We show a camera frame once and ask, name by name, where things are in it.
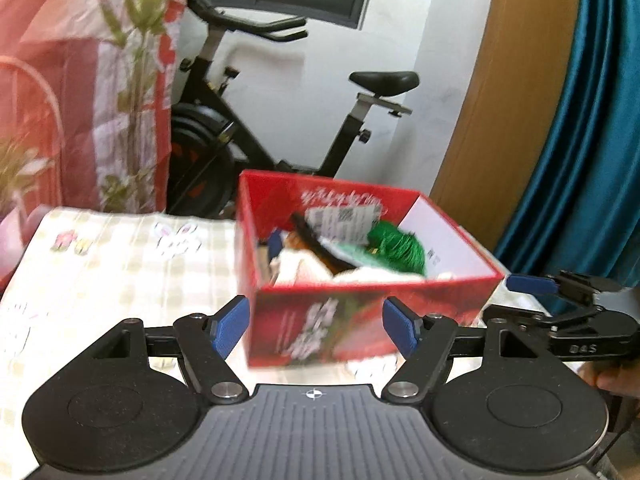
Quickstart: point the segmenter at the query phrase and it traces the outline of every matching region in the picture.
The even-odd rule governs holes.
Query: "red box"
[[[258,267],[258,242],[275,228],[291,230],[290,215],[327,206],[375,206],[383,220],[415,232],[427,256],[428,276],[450,280],[409,284],[272,286]],[[504,277],[453,220],[417,191],[297,174],[245,171],[238,190],[236,266],[239,293],[251,304],[245,337],[249,366],[300,365],[358,360],[396,347],[382,327],[382,303],[397,296],[418,314],[439,312],[472,322]],[[322,307],[334,312],[316,351],[295,349],[308,335],[308,317]]]

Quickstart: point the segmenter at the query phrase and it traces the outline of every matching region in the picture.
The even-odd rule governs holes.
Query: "hand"
[[[586,383],[601,390],[640,399],[640,360],[604,369],[595,363],[585,363],[578,375]]]

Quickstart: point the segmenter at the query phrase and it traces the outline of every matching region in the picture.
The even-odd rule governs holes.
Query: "textured gray plate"
[[[31,480],[77,480],[44,466]],[[380,402],[368,386],[260,386],[210,410],[194,435],[153,464],[105,480],[594,480],[586,468],[510,476],[447,449],[413,408]]]

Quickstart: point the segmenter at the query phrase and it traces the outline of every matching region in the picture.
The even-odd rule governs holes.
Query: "blue gripper pad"
[[[551,278],[540,276],[527,276],[526,274],[512,274],[508,276],[504,285],[511,292],[522,292],[523,294],[557,294],[558,284]]]
[[[382,305],[382,325],[405,359],[418,346],[414,324],[418,319],[420,317],[397,298],[387,298]]]
[[[274,229],[267,238],[267,254],[269,261],[273,260],[284,248],[282,241],[282,229]]]
[[[249,300],[236,296],[214,314],[211,327],[213,349],[226,359],[249,327]]]

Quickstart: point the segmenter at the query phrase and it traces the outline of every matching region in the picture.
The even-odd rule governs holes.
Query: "exercise bike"
[[[415,72],[354,72],[350,81],[372,92],[359,93],[320,168],[276,162],[247,126],[233,112],[222,95],[239,72],[225,70],[218,87],[207,80],[216,50],[226,32],[244,32],[268,41],[289,43],[308,36],[306,18],[294,17],[270,23],[257,23],[229,16],[216,10],[210,0],[187,0],[188,7],[209,27],[207,39],[195,60],[183,60],[180,70],[189,72],[180,101],[172,108],[172,152],[167,193],[167,212],[176,216],[219,218],[233,199],[242,170],[270,170],[315,174],[333,178],[351,145],[366,143],[371,136],[362,128],[372,106],[387,108],[394,117],[409,115],[408,108],[384,98],[416,88]],[[235,159],[230,144],[244,155]]]

